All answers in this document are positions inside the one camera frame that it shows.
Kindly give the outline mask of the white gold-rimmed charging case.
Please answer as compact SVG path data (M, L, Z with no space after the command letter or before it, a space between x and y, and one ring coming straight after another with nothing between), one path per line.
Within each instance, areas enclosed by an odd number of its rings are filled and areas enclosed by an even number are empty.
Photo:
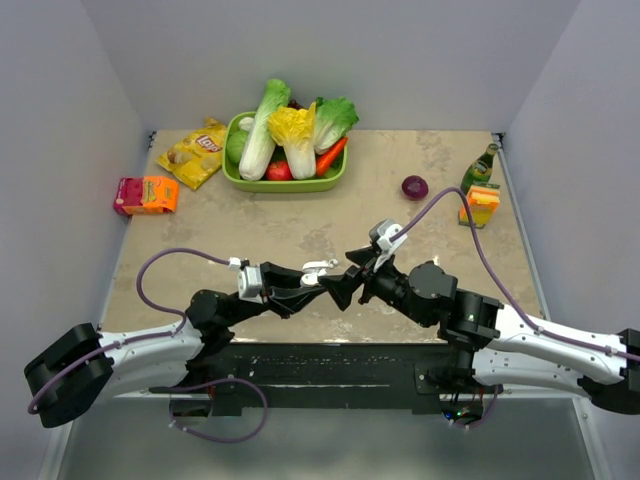
M335 268L330 260L310 261L302 266L302 277L300 284L302 286L316 286L319 284L318 279L325 276L329 270Z

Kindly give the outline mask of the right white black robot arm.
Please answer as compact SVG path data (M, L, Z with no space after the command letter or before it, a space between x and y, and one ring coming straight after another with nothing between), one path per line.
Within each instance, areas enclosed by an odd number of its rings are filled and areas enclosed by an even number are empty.
M639 412L639 334L579 331L519 315L511 305L458 288L432 261L400 272L393 259L379 264L370 248L352 254L344 273L318 275L341 310L359 301L383 301L422 327L434 326L454 353L447 366L430 367L424 380L448 393L520 384L583 396L605 411Z

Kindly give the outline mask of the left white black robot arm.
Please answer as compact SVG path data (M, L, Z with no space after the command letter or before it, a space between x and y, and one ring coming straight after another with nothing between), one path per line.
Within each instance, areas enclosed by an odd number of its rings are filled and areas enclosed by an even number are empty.
M240 322L266 311L281 318L300 312L323 293L320 280L337 264L312 261L294 270L237 257L219 263L235 273L237 292L201 290L186 310L170 311L179 318L174 323L120 333L82 323L65 332L24 369L28 413L53 428L121 394L156 387L196 392L207 380L197 357L224 348Z

